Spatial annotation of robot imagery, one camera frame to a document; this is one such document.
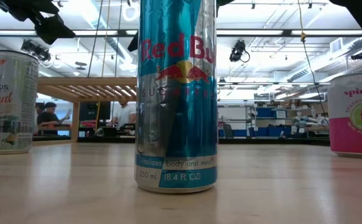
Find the white shirt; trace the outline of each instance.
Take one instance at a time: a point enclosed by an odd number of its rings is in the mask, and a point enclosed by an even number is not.
[[[131,105],[127,105],[124,108],[118,109],[114,114],[114,117],[118,118],[118,126],[116,129],[119,130],[123,125],[130,123],[130,114],[135,113],[136,107]]]

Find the light wood tabletop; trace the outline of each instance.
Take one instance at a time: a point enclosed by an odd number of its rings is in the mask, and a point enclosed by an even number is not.
[[[215,187],[146,192],[133,144],[62,144],[0,156],[0,223],[362,224],[362,159],[329,147],[219,145]]]

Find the celsius can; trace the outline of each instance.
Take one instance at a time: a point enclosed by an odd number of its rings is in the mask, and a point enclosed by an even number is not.
[[[215,0],[142,0],[135,180],[190,193],[217,179]]]
[[[36,58],[0,50],[0,154],[29,152],[38,74]]]
[[[333,79],[328,107],[332,151],[339,156],[362,157],[362,73]]]

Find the silver blue can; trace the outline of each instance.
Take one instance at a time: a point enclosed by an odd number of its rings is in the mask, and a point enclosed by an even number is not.
[[[217,179],[215,0],[141,0],[135,180],[190,193]]]

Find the red bull logo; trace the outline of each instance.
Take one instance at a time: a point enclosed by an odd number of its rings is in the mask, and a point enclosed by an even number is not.
[[[190,83],[192,81],[203,80],[206,83],[209,83],[208,74],[209,70],[204,72],[202,69],[193,66],[188,60],[178,62],[175,65],[171,65],[163,70],[160,69],[160,66],[157,67],[157,74],[159,75],[156,80],[161,80],[163,78],[176,79],[182,83]]]
[[[204,46],[202,38],[191,35],[189,47],[189,57],[206,59],[209,63],[215,62],[215,52]],[[169,57],[184,57],[185,54],[185,34],[179,34],[179,41],[172,42],[168,46],[163,43],[157,43],[152,46],[152,41],[146,39],[142,41],[141,61],[154,58],[162,58],[167,54]]]

